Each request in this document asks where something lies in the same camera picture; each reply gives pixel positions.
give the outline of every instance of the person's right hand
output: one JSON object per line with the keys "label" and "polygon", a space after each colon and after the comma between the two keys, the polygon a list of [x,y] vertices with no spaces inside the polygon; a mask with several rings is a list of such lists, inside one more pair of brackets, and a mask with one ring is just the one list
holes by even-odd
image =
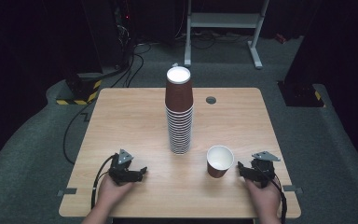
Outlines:
{"label": "person's right hand", "polygon": [[281,223],[277,217],[279,205],[281,204],[281,193],[278,189],[271,182],[268,182],[267,186],[263,189],[259,188],[250,179],[245,179],[245,183],[251,194],[251,199],[260,219],[260,223]]}

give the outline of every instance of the yellow and black hazard tape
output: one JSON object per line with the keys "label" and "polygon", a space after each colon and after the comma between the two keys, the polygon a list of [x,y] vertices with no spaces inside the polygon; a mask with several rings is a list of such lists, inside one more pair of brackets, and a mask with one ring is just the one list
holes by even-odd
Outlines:
{"label": "yellow and black hazard tape", "polygon": [[101,80],[95,82],[92,92],[87,99],[56,99],[58,105],[87,105],[97,96],[98,89],[101,86]]}

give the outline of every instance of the stack of cups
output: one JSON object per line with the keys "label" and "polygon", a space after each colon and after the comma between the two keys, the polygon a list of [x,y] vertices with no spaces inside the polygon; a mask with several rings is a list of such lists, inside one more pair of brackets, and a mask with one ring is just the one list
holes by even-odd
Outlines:
{"label": "stack of cups", "polygon": [[168,70],[165,108],[171,151],[185,154],[190,150],[193,125],[193,90],[188,69],[175,66]]}

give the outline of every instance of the dark background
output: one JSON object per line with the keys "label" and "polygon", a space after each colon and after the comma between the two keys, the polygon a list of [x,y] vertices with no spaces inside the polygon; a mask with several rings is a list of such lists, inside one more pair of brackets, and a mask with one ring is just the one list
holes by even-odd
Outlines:
{"label": "dark background", "polygon": [[[81,1],[63,2],[81,4]],[[182,19],[182,1],[129,2],[135,6],[134,10],[138,10],[135,30],[139,35],[172,43]],[[224,1],[223,5],[218,0],[194,0],[193,10],[253,12],[258,10],[259,5],[260,1],[255,0]],[[74,8],[81,9],[81,5],[74,5]],[[174,13],[167,13],[161,8]],[[47,37],[57,33],[48,29],[45,16],[46,6],[42,0],[0,1],[0,150],[24,121],[46,105],[46,90],[65,78],[62,65],[50,49]],[[165,26],[166,32],[159,34],[161,29],[157,28],[157,24]],[[81,29],[79,23],[77,28],[79,32],[85,32],[78,38],[87,40],[87,35],[91,34],[90,27]],[[276,34],[287,39],[305,36],[285,81],[324,84],[358,150],[358,1],[271,0],[261,36],[273,38]],[[66,37],[62,36],[61,41],[64,42]],[[63,50],[67,53],[68,66],[76,68],[74,62],[77,60],[67,48],[71,46]],[[93,48],[83,49],[89,55],[93,51]]]}

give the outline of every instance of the wooden table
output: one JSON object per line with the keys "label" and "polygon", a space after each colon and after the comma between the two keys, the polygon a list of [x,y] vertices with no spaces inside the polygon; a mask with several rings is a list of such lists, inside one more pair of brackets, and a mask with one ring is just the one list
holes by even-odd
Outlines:
{"label": "wooden table", "polygon": [[[60,214],[87,215],[99,168],[121,148],[134,157],[130,170],[148,169],[112,217],[256,217],[236,164],[265,150],[281,158],[274,162],[275,172],[283,185],[292,185],[260,90],[194,88],[193,94],[192,147],[176,155],[169,148],[165,89],[101,90],[67,187],[76,194],[63,196]],[[209,96],[215,104],[206,102]],[[206,171],[206,153],[213,145],[229,147],[235,156],[234,165],[217,179]],[[299,217],[296,195],[285,195],[287,217]]]}

